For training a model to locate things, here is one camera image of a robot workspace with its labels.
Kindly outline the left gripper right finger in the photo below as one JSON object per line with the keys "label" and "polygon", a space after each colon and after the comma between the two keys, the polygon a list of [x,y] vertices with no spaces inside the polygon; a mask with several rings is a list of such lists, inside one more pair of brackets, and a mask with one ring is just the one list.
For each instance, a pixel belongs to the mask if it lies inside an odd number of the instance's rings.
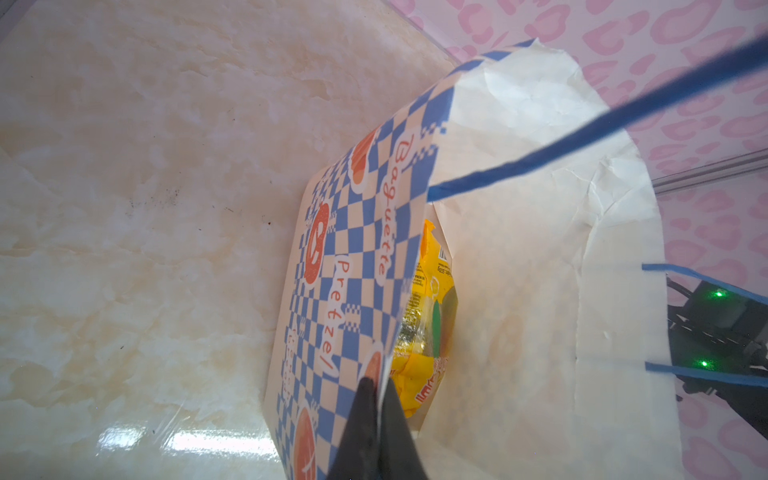
{"label": "left gripper right finger", "polygon": [[387,380],[380,411],[378,478],[383,480],[427,480],[409,430],[396,387]]}

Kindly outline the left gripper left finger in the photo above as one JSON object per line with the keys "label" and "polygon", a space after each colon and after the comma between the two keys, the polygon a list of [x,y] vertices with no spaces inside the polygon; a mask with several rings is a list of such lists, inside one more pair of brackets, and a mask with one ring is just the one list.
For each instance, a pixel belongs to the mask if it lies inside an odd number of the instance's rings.
{"label": "left gripper left finger", "polygon": [[363,377],[354,397],[337,455],[327,479],[368,480],[377,475],[379,455],[376,383]]}

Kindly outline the yellow mango candy bag front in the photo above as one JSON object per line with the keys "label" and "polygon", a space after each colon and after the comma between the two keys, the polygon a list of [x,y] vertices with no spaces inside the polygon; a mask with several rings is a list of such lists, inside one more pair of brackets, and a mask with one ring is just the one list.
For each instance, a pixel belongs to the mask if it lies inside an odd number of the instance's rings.
{"label": "yellow mango candy bag front", "polygon": [[458,309],[448,252],[424,221],[419,260],[390,370],[404,414],[411,418],[430,400],[444,376]]}

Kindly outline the white paper bag blue handles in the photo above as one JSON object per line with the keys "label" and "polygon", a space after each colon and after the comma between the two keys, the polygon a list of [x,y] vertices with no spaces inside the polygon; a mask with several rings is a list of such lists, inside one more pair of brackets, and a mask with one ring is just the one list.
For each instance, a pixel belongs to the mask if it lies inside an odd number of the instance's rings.
{"label": "white paper bag blue handles", "polygon": [[363,377],[380,411],[424,221],[458,295],[406,421],[428,479],[680,479],[662,225],[626,127],[763,68],[754,40],[618,107],[536,40],[460,65],[309,181],[264,414],[285,475],[327,479]]}

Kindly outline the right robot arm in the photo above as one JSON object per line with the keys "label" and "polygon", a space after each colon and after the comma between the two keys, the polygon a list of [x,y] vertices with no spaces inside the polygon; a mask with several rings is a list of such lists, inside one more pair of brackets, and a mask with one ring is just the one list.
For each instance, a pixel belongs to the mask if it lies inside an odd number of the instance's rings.
{"label": "right robot arm", "polygon": [[[767,305],[703,281],[694,290],[668,278],[685,303],[667,307],[672,364],[708,372],[767,378]],[[762,436],[767,389],[678,375],[687,394],[714,394]]]}

